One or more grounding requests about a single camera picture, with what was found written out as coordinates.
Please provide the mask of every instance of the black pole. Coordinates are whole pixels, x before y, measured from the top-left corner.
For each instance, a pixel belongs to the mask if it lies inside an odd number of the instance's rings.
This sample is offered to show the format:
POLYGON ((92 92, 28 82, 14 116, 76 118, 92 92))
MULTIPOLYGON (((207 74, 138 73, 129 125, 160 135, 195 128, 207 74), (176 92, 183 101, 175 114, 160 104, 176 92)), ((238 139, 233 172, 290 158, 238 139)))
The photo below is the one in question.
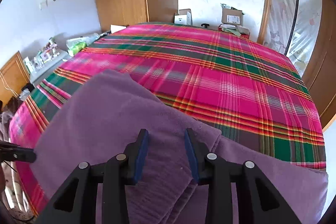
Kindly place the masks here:
POLYGON ((291 30, 291 33, 289 34, 289 39, 288 39, 288 42, 287 42, 287 46, 286 46, 286 50, 285 50, 284 55, 287 55, 288 50, 289 50, 289 46, 291 45, 291 42, 292 42, 292 37, 293 37, 293 33, 294 33, 294 28, 295 28, 298 9, 299 9, 299 0, 296 0, 292 30, 291 30))

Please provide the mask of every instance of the cardboard box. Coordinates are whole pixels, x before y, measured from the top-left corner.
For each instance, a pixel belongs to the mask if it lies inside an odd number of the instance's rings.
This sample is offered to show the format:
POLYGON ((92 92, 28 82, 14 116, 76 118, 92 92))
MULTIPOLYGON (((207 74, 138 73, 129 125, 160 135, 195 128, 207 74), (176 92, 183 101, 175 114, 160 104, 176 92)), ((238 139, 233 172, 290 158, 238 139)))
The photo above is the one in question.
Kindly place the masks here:
POLYGON ((222 12, 222 23, 232 24, 232 25, 242 25, 243 24, 243 12, 240 10, 223 9, 222 12))
POLYGON ((174 23, 192 26, 193 18, 191 16, 191 9, 182 9, 179 10, 178 13, 175 13, 174 23))

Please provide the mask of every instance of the white box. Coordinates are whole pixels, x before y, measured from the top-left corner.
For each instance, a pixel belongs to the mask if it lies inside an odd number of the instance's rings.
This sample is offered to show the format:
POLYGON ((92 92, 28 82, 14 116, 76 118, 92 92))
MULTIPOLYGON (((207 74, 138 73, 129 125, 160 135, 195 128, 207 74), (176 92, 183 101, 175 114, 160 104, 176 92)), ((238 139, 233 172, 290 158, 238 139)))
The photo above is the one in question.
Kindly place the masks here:
POLYGON ((193 18, 191 16, 191 10, 190 9, 183 9, 179 10, 179 13, 175 13, 175 24, 183 24, 183 25, 193 25, 193 18))

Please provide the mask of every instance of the package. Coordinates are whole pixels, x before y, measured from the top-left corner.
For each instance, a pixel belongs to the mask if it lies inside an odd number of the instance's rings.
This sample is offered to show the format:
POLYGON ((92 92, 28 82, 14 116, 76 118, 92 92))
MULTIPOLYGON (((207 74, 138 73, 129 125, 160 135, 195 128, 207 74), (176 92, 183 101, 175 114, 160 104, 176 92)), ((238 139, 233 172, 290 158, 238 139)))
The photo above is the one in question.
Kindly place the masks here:
POLYGON ((250 34, 250 30, 248 28, 245 28, 241 25, 236 26, 236 30, 240 32, 241 34, 250 34))
POLYGON ((226 8, 222 9, 222 23, 232 25, 242 25, 243 12, 240 10, 233 10, 226 8))
POLYGON ((87 47, 85 42, 79 42, 76 45, 74 45, 73 47, 69 48, 68 53, 71 57, 74 57, 77 53, 79 53, 85 47, 87 47))
POLYGON ((236 30, 236 25, 222 23, 218 26, 218 31, 221 31, 220 28, 236 30))
POLYGON ((192 26, 193 18, 191 16, 191 9, 182 9, 179 10, 178 13, 175 13, 174 23, 192 26))

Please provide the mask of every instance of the cable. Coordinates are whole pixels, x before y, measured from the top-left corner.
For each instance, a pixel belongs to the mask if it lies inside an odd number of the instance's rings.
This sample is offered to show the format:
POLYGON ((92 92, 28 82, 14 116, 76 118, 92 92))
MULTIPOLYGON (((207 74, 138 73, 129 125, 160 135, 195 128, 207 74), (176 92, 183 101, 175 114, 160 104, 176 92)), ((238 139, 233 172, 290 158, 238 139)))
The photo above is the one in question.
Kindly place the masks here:
POLYGON ((10 168, 12 168, 15 173, 17 173, 17 171, 13 167, 11 167, 11 165, 8 162, 6 162, 5 160, 3 162, 6 163, 10 168))
POLYGON ((11 87, 8 85, 8 83, 7 83, 6 79, 5 79, 5 77, 3 76, 1 70, 0 70, 0 77, 1 77, 1 80, 2 80, 4 88, 6 90, 10 90, 14 94, 15 97, 18 97, 18 94, 14 90, 12 90, 11 87))

